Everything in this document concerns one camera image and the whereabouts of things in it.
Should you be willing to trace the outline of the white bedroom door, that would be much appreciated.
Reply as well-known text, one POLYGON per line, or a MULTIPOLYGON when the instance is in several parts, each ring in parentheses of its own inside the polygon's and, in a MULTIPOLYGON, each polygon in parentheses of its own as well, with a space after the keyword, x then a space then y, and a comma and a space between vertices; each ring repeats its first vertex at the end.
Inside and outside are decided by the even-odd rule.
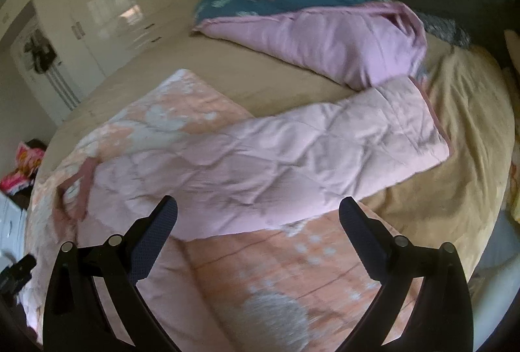
POLYGON ((38 18, 35 16, 29 18, 11 44, 11 58, 41 107, 51 120, 60 126, 79 106, 84 95, 72 80, 64 61, 58 54, 45 74, 35 72, 32 55, 24 52, 24 45, 35 29, 40 29, 47 38, 38 18))

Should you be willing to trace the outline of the tan bed sheet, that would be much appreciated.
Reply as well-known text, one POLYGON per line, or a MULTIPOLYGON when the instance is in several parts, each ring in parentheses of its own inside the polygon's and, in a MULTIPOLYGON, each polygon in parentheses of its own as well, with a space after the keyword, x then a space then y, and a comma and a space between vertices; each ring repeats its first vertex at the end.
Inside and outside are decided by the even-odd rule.
POLYGON ((483 194, 435 235, 498 209, 513 112, 489 57, 428 36, 403 3, 277 1, 203 0, 103 83, 78 119, 109 119, 47 150, 26 250, 47 260, 84 221, 121 230, 166 195, 184 241, 278 229, 421 172, 483 194))

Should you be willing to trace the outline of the pink quilted coat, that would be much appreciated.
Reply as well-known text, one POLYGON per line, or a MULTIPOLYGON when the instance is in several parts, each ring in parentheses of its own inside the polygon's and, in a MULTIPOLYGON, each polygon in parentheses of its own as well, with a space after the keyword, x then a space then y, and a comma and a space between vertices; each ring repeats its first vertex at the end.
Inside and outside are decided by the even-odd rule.
POLYGON ((94 224, 125 230, 169 195, 180 208, 178 239, 277 229, 392 187, 449 155, 426 94, 399 77, 159 150, 88 160, 73 178, 74 206, 55 206, 51 220, 59 240, 79 240, 94 224))

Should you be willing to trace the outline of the dark bags hanging on door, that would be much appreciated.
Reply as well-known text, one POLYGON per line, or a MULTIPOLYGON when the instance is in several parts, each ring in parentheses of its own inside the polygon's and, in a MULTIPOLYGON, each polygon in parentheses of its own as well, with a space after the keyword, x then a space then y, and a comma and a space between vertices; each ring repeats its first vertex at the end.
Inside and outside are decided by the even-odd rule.
POLYGON ((34 70, 45 74, 57 58, 57 53, 40 29, 35 29, 26 44, 24 52, 32 55, 34 70))

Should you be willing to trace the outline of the white drawer chest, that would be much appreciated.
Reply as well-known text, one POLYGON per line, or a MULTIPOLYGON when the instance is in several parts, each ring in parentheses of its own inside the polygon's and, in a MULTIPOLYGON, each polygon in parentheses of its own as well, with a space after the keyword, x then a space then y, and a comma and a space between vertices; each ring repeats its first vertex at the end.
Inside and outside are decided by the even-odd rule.
POLYGON ((24 257, 27 213, 4 193, 0 198, 1 269, 24 257))

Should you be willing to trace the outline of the pink cartoon blanket pile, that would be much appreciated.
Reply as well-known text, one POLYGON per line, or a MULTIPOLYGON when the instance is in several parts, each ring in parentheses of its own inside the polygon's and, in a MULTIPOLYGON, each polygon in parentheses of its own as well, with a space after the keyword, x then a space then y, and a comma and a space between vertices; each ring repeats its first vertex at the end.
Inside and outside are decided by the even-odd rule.
POLYGON ((7 195, 14 195, 31 188, 46 150, 46 144, 38 139, 20 142, 15 155, 15 169, 1 178, 1 191, 7 195))

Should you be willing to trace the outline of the teal and pink comforter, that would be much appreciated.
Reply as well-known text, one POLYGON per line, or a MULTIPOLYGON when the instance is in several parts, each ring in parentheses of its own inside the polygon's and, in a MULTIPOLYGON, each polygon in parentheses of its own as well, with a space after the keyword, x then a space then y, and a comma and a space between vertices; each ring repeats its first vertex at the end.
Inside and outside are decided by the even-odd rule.
POLYGON ((193 30, 355 91, 415 76, 427 53, 424 24, 391 0, 201 0, 193 30))

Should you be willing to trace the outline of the grey patterned pillow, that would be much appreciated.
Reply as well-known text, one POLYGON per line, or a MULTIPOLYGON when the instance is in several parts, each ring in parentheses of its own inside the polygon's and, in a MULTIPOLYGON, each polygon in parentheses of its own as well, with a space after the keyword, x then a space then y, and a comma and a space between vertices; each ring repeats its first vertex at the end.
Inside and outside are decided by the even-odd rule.
POLYGON ((425 31, 453 46, 467 49, 471 45, 470 34, 454 19, 446 19, 418 10, 414 12, 421 20, 425 31))

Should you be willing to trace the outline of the peach floral bed blanket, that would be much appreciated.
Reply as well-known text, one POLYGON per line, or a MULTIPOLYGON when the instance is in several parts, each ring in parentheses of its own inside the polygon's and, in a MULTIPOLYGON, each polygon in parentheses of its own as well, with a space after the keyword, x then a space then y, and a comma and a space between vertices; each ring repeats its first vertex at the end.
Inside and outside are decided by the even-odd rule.
MULTIPOLYGON (((51 268, 67 241, 56 237, 53 209, 74 206, 80 186, 73 178, 86 161, 159 150, 248 119, 195 74, 177 70, 84 138, 33 196, 26 245, 37 266, 22 293, 30 326, 42 327, 51 268)), ((96 245, 119 231, 94 224, 92 234, 73 241, 96 245)), ((352 332, 379 289, 336 209, 277 229, 206 239, 185 241, 174 231, 139 290, 190 351, 326 351, 352 332)))

